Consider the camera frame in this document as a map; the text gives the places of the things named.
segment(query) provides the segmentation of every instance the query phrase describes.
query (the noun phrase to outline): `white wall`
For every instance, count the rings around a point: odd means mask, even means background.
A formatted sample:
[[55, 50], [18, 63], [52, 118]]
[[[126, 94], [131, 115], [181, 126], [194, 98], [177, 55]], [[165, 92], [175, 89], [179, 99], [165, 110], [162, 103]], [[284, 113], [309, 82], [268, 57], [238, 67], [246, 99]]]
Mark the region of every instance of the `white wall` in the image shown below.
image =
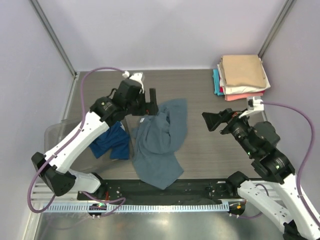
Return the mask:
[[0, 2], [0, 235], [20, 240], [31, 156], [61, 120], [72, 76], [27, 0]]
[[211, 68], [257, 54], [285, 0], [39, 0], [72, 65]]
[[[296, 1], [263, 58], [271, 89], [263, 100], [303, 110], [313, 120], [317, 136], [301, 184], [320, 212], [320, 1]], [[268, 120], [281, 136], [280, 149], [297, 169], [310, 142], [310, 127], [297, 113], [267, 106]]]

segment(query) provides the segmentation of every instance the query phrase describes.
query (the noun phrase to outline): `gray garment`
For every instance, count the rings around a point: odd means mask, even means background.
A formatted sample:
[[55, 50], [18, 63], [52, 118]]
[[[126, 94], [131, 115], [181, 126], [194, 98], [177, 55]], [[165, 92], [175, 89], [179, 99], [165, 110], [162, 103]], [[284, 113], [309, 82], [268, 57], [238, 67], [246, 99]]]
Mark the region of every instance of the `gray garment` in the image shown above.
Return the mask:
[[159, 105], [155, 116], [144, 116], [133, 129], [136, 138], [133, 166], [139, 178], [159, 189], [177, 180], [184, 170], [175, 152], [187, 135], [187, 100], [173, 99]]

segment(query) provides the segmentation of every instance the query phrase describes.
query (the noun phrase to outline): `clear container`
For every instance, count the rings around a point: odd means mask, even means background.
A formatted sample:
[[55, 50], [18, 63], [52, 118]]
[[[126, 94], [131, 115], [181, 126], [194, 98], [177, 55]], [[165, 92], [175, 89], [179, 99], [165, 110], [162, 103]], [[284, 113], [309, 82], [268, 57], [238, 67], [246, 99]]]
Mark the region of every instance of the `clear container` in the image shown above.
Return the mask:
[[[63, 140], [79, 123], [81, 119], [67, 119], [61, 123], [48, 127], [44, 133], [44, 149], [48, 151], [56, 146], [61, 140]], [[127, 121], [124, 119], [121, 121], [125, 131], [130, 134]], [[133, 142], [129, 142], [129, 159], [134, 156]], [[72, 170], [83, 172], [83, 173], [97, 173], [103, 172], [111, 162], [121, 161], [118, 159], [110, 159], [111, 149], [98, 159], [94, 156], [91, 149], [87, 147], [74, 161], [71, 166]]]

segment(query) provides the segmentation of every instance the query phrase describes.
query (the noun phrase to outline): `teal cloth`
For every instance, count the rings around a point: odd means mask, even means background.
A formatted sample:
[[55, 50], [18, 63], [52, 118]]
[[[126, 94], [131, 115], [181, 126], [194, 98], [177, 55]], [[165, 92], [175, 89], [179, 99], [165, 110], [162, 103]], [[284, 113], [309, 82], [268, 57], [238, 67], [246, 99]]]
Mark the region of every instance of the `teal cloth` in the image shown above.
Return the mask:
[[220, 92], [220, 79], [219, 79], [219, 71], [217, 68], [213, 69], [213, 85], [214, 85], [214, 94], [218, 96], [225, 95], [223, 92]]

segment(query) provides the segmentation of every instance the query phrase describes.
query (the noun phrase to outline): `beige towel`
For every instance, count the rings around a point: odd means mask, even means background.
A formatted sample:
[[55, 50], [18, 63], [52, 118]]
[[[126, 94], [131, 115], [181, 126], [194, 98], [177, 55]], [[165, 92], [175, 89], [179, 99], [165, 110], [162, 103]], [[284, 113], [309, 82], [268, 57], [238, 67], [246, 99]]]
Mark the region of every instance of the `beige towel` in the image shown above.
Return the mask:
[[265, 88], [266, 76], [258, 55], [224, 55], [222, 71], [227, 86], [251, 86]]

